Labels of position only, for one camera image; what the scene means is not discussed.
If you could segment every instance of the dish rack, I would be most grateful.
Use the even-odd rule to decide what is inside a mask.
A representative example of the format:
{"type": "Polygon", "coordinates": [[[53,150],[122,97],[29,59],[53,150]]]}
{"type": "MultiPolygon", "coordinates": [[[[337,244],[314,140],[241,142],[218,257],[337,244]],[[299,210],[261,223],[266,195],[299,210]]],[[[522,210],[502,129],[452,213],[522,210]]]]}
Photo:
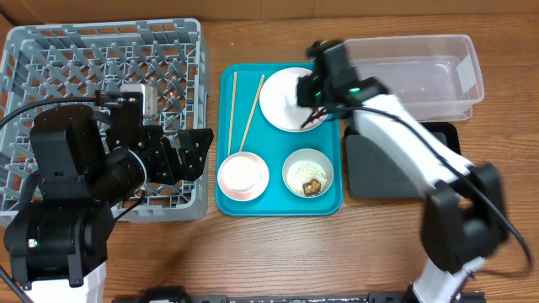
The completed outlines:
{"type": "MultiPolygon", "coordinates": [[[[157,88],[159,115],[144,124],[161,125],[178,148],[177,130],[205,127],[209,59],[208,45],[195,19],[16,27],[8,34],[0,63],[0,118],[49,98],[88,97],[95,90],[119,91],[121,84],[147,83],[157,88]]],[[[0,135],[0,226],[15,217],[20,186],[38,169],[29,130],[39,112],[40,108],[21,114],[0,135]]],[[[103,139],[107,127],[99,124],[103,139]]],[[[194,182],[145,184],[147,200],[122,220],[201,218],[207,210],[207,170],[206,163],[204,174],[194,182]]],[[[135,194],[115,205],[113,215],[133,205],[140,189],[135,194]]],[[[35,197],[40,198],[38,189],[35,197]]]]}

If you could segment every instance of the teal mat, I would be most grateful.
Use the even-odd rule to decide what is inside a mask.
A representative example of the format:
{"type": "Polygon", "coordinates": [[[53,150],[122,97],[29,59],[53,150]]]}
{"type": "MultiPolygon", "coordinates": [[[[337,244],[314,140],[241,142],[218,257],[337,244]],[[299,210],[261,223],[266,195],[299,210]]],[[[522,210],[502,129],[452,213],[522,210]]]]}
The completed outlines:
{"type": "MultiPolygon", "coordinates": [[[[312,69],[310,63],[237,64],[228,67],[221,77],[219,103],[219,130],[217,140],[217,170],[228,154],[228,128],[232,107],[232,85],[237,72],[234,125],[231,154],[239,151],[243,132],[253,107],[254,97],[262,74],[267,80],[275,72],[287,67],[312,69]]],[[[289,133],[274,127],[262,114],[257,104],[243,145],[244,152],[252,152],[268,165],[268,188],[249,202],[229,199],[216,184],[216,202],[228,215],[331,215],[343,203],[342,163],[339,141],[339,121],[328,119],[313,130],[289,133]],[[317,198],[300,198],[286,187],[282,178],[285,160],[292,152],[312,148],[323,152],[334,165],[334,181],[326,193],[317,198]]]]}

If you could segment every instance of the chopstick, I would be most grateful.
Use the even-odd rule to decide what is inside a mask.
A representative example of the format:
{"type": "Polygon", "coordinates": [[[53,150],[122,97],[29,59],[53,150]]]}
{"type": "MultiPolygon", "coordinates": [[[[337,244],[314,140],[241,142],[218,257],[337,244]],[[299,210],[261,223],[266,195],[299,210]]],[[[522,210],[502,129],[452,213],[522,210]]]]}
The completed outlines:
{"type": "Polygon", "coordinates": [[[262,83],[264,83],[264,75],[262,75],[262,77],[260,78],[259,90],[256,92],[256,97],[254,97],[253,107],[251,108],[251,114],[249,115],[249,120],[247,121],[245,132],[243,133],[242,145],[239,147],[239,151],[242,151],[243,143],[245,143],[245,138],[247,138],[247,133],[249,132],[249,127],[251,126],[251,120],[253,119],[254,109],[256,109],[256,103],[259,101],[262,83]]]}
{"type": "Polygon", "coordinates": [[[228,156],[230,156],[230,145],[232,143],[232,126],[234,125],[234,103],[236,102],[236,82],[237,82],[237,72],[234,72],[234,86],[232,87],[232,109],[230,110],[230,127],[228,128],[228,156]]]}

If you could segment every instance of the wooden floor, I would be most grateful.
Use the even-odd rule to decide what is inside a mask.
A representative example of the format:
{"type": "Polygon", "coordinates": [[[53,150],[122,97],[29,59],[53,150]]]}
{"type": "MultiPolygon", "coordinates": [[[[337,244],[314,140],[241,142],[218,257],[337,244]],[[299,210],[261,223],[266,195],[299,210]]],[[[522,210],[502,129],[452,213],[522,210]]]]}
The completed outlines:
{"type": "MultiPolygon", "coordinates": [[[[231,64],[305,61],[314,40],[469,35],[486,97],[469,121],[455,123],[462,153],[499,168],[510,219],[539,257],[539,15],[219,22],[202,29],[211,46],[207,121],[215,132],[221,74],[231,64]]],[[[105,301],[164,284],[182,284],[192,295],[353,295],[404,290],[419,276],[426,258],[420,201],[355,200],[346,190],[343,206],[331,216],[232,218],[215,204],[215,142],[206,216],[120,223],[108,242],[105,301]]],[[[0,263],[8,268],[3,246],[0,263]]],[[[510,271],[524,264],[511,239],[487,268],[510,271]]],[[[467,290],[486,292],[489,302],[539,302],[538,285],[537,271],[525,279],[480,274],[467,290]]],[[[16,301],[5,284],[0,301],[16,301]]]]}

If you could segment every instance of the clear plastic bin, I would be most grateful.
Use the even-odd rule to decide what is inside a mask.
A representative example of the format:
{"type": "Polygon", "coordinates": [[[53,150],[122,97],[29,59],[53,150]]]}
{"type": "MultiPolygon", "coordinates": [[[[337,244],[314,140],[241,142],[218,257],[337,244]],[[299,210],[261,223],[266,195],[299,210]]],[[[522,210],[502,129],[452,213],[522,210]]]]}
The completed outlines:
{"type": "Polygon", "coordinates": [[[388,86],[417,120],[468,120],[484,98],[483,77],[467,35],[352,39],[345,42],[361,78],[388,86]]]}

